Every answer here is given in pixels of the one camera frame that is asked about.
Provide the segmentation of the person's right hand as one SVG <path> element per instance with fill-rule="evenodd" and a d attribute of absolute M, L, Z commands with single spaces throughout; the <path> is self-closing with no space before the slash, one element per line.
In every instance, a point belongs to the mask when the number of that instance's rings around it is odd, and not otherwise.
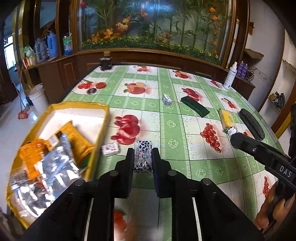
<path fill-rule="evenodd" d="M 273 219 L 275 220 L 275 223 L 273 225 L 269 223 L 268 210 L 272 206 L 272 202 L 275 199 L 275 190 L 277 184 L 278 183 L 274 183 L 272 188 L 269 190 L 269 193 L 267 194 L 265 201 L 255 218 L 254 224 L 258 230 L 276 232 L 286 216 L 290 213 L 290 210 L 295 203 L 295 193 L 289 200 L 281 199 L 281 201 L 279 201 L 273 209 Z"/>

